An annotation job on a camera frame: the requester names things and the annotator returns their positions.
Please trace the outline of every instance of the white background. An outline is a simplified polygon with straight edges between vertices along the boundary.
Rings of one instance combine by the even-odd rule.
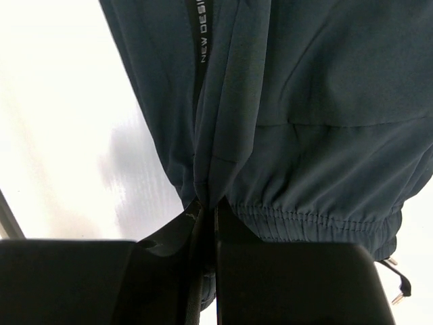
[[[0,0],[0,188],[28,238],[138,240],[181,212],[97,1]],[[399,325],[433,324],[432,199],[430,182],[403,209]]]

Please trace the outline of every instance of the metal rod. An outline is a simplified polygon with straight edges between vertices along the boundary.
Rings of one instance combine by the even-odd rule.
[[[2,239],[25,239],[12,210],[0,190],[0,236]]]

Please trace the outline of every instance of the black plastic part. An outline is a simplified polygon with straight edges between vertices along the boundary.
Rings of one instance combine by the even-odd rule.
[[[394,324],[363,248],[262,242],[225,199],[138,243],[6,240],[0,257],[2,325],[198,325],[213,270],[219,324]]]
[[[261,242],[226,200],[215,225],[218,324],[394,324],[364,248]]]
[[[142,242],[0,242],[0,324],[198,324],[204,218],[193,202]]]

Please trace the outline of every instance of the elastic waistband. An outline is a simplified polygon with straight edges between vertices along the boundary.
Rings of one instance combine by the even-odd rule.
[[[375,261],[389,258],[396,250],[396,231],[402,220],[401,211],[367,223],[269,207],[231,208],[265,242],[351,242],[364,246]]]

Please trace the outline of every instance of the drawstring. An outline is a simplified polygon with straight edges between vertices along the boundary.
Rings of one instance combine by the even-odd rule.
[[[382,259],[381,261],[379,261],[379,263],[386,266],[395,274],[399,275],[401,279],[401,285],[400,285],[401,293],[392,301],[392,304],[397,305],[405,297],[410,297],[412,295],[412,285],[409,279],[406,278],[404,275],[402,275],[402,273],[394,267],[394,265],[397,265],[397,262],[392,257],[389,257],[387,259]]]

